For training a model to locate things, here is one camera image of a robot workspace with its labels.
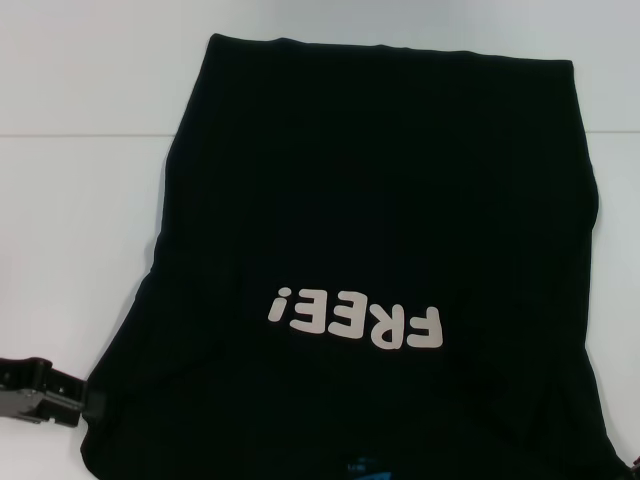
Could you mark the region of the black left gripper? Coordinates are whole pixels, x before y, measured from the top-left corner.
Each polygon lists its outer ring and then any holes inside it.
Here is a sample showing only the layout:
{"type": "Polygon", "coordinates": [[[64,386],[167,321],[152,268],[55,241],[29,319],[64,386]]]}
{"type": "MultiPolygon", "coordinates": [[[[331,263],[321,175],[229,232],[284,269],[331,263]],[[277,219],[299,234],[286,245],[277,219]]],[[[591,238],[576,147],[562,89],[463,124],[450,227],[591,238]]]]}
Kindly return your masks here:
{"type": "Polygon", "coordinates": [[[98,387],[53,368],[45,359],[1,359],[1,416],[75,428],[81,414],[103,415],[105,393],[98,387]]]}

